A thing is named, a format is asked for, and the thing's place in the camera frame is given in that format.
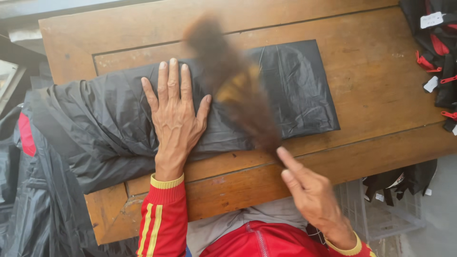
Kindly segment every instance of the label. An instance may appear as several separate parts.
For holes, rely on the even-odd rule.
[[[441,12],[432,13],[420,18],[420,28],[428,28],[443,23],[443,15]]]
[[[377,194],[376,194],[376,199],[378,199],[378,200],[381,201],[381,202],[384,202],[384,196],[381,195],[381,194],[378,194],[378,193],[377,193]]]
[[[395,187],[396,185],[400,184],[404,180],[404,173],[400,175],[400,177],[397,178],[397,180],[388,188]]]
[[[438,77],[434,76],[427,82],[427,84],[424,85],[424,89],[427,90],[429,93],[433,91],[435,87],[438,86]]]

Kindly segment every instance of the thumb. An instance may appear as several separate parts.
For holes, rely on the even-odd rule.
[[[211,99],[211,95],[206,95],[200,102],[200,107],[198,108],[197,122],[202,130],[206,129],[206,119],[208,118]]]
[[[303,193],[303,188],[300,182],[294,177],[294,175],[289,170],[283,170],[281,172],[281,177],[287,188],[289,188],[290,193],[294,198],[301,197]]]

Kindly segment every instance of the red zipper pull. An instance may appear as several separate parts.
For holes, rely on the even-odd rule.
[[[441,80],[441,84],[444,84],[444,83],[447,83],[447,82],[451,82],[453,80],[457,80],[457,75],[452,77],[452,78],[447,78],[447,79]]]
[[[441,115],[452,118],[453,120],[457,121],[457,112],[454,112],[454,113],[441,112]]]

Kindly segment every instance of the stain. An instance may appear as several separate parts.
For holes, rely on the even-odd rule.
[[[221,177],[221,178],[215,178],[215,179],[213,179],[213,181],[212,181],[211,184],[212,184],[212,185],[216,185],[216,184],[222,184],[222,183],[224,183],[224,182],[225,182],[224,177]]]
[[[347,49],[347,48],[344,48],[343,49],[343,53],[350,53],[350,52],[357,52],[357,51],[360,51],[360,49]]]

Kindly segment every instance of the plastic crate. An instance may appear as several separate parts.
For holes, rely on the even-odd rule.
[[[425,227],[422,215],[422,195],[404,193],[398,201],[393,195],[394,207],[373,199],[364,199],[362,180],[354,180],[335,186],[335,194],[343,214],[349,218],[353,229],[365,241],[373,241]]]

